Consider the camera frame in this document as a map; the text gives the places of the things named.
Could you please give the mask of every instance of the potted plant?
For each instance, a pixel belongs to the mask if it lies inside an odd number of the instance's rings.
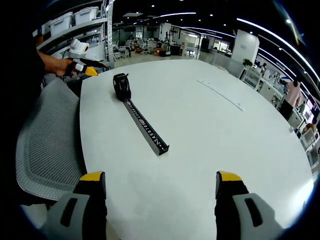
[[[243,59],[243,63],[242,63],[245,67],[246,66],[250,66],[252,67],[253,63],[252,61],[250,61],[248,58]]]

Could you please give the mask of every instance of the white storage bin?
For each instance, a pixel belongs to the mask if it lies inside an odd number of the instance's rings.
[[[89,22],[97,17],[99,7],[92,6],[81,9],[74,14],[75,25],[83,24]]]
[[[58,33],[71,28],[71,23],[74,17],[74,13],[68,12],[55,20],[50,22],[51,36],[57,35]]]

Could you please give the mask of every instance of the tape measure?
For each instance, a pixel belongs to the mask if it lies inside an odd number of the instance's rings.
[[[162,155],[169,150],[167,145],[162,138],[157,134],[153,127],[148,123],[145,117],[136,108],[134,103],[131,101],[131,90],[128,74],[120,73],[113,76],[113,87],[117,98],[123,102],[126,109],[132,116],[135,124],[140,129],[142,135],[150,145],[151,149],[157,154]]]

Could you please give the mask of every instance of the pink shirt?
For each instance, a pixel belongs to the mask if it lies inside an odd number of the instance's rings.
[[[300,82],[298,82],[298,86],[294,86],[294,82],[289,82],[288,87],[289,93],[285,97],[285,100],[292,106],[296,106],[296,102],[298,98],[301,96]]]

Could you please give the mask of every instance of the gray office chair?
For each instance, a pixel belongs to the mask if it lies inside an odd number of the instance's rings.
[[[60,78],[42,90],[16,144],[16,180],[25,192],[57,201],[72,192],[87,173],[80,141],[79,102]]]

